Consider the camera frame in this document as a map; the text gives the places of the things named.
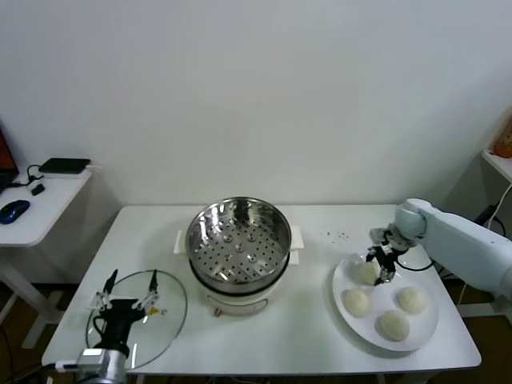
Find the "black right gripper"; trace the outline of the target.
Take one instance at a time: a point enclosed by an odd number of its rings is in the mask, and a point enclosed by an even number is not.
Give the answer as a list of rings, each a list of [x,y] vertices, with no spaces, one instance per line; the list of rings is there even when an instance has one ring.
[[[396,273],[395,262],[398,259],[396,250],[390,245],[371,246],[367,250],[365,262],[376,262],[380,272],[374,282],[375,286],[391,282]]]

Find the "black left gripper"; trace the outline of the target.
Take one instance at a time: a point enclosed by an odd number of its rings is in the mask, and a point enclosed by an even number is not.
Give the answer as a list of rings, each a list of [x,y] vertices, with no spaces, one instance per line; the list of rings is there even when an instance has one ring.
[[[146,316],[145,311],[156,304],[159,299],[157,271],[153,270],[148,293],[143,299],[123,298],[111,300],[112,289],[118,275],[115,269],[106,280],[102,291],[94,296],[94,308],[99,312],[93,317],[92,323],[100,336],[100,341],[94,348],[116,350],[122,354],[129,354],[127,345],[132,325]]]

